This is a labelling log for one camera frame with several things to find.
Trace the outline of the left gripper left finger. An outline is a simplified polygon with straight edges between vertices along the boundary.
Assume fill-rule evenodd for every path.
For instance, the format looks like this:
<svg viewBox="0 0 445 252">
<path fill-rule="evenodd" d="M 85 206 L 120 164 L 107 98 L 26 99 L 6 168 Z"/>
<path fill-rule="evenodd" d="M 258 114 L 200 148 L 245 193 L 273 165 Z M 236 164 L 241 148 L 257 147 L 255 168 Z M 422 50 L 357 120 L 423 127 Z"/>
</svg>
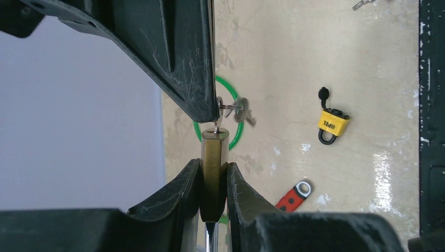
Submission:
<svg viewBox="0 0 445 252">
<path fill-rule="evenodd" d="M 137 234 L 141 251 L 196 251 L 200 159 L 190 160 L 169 183 L 129 208 L 128 215 L 145 226 Z"/>
</svg>

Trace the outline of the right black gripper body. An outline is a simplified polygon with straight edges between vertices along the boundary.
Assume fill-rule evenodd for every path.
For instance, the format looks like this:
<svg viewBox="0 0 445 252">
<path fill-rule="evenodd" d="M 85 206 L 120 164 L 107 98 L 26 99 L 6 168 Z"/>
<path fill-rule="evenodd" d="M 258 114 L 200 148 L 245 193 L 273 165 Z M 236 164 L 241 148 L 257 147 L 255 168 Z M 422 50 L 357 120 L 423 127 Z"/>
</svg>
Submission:
<svg viewBox="0 0 445 252">
<path fill-rule="evenodd" d="M 17 0 L 1 0 L 1 31 L 17 38 L 27 38 L 44 15 Z"/>
</svg>

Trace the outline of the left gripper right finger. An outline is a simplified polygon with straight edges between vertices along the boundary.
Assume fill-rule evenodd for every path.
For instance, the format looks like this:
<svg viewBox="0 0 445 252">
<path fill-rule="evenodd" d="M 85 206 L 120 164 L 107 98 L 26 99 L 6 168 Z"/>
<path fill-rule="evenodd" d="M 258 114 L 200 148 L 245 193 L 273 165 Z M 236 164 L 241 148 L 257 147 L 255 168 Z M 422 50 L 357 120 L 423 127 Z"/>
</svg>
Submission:
<svg viewBox="0 0 445 252">
<path fill-rule="evenodd" d="M 227 204 L 231 251 L 267 251 L 264 217 L 281 213 L 243 177 L 234 162 L 227 167 Z"/>
</svg>

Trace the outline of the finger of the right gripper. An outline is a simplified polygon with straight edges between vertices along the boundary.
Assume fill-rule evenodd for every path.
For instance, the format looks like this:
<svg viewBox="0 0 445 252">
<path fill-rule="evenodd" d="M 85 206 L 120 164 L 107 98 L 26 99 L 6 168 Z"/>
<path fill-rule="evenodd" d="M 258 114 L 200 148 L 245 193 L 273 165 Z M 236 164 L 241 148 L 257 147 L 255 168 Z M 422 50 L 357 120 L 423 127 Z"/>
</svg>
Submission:
<svg viewBox="0 0 445 252">
<path fill-rule="evenodd" d="M 219 118 L 213 1 L 27 1 L 122 49 L 193 121 Z"/>
</svg>

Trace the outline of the large brass padlock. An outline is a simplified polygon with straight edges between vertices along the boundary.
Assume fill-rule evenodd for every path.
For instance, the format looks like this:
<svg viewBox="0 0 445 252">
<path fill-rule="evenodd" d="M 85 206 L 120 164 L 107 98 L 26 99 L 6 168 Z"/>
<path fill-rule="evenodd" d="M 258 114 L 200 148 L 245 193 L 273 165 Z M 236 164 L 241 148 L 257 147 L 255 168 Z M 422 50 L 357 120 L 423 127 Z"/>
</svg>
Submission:
<svg viewBox="0 0 445 252">
<path fill-rule="evenodd" d="M 202 132 L 200 167 L 203 188 L 200 191 L 200 215 L 205 223 L 205 251 L 218 250 L 218 222 L 225 210 L 229 132 L 209 128 Z"/>
</svg>

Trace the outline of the black headed key bunch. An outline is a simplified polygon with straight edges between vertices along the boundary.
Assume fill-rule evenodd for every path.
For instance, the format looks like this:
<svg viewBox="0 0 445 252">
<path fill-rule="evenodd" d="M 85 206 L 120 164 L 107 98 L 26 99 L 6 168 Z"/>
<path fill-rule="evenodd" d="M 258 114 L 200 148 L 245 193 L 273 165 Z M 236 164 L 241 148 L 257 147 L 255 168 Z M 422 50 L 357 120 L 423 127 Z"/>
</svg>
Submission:
<svg viewBox="0 0 445 252">
<path fill-rule="evenodd" d="M 257 120 L 252 116 L 250 101 L 245 97 L 238 97 L 232 104 L 224 104 L 222 97 L 217 98 L 219 117 L 214 122 L 214 133 L 220 132 L 222 116 L 229 117 L 233 113 L 233 119 L 236 123 L 246 122 L 252 128 L 256 126 Z"/>
</svg>

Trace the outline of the small yellow padlock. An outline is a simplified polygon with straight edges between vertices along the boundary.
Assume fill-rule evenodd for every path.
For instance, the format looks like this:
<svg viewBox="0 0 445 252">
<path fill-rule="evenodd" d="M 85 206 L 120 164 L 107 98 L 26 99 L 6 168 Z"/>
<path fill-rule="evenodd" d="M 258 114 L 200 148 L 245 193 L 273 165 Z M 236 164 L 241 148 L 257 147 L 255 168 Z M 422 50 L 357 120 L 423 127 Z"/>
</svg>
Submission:
<svg viewBox="0 0 445 252">
<path fill-rule="evenodd" d="M 326 106 L 326 102 L 330 96 L 330 92 L 326 87 L 322 87 L 319 90 L 318 96 L 322 107 L 321 117 L 318 123 L 318 139 L 322 144 L 331 145 L 344 133 L 351 118 L 341 110 L 328 108 Z"/>
</svg>

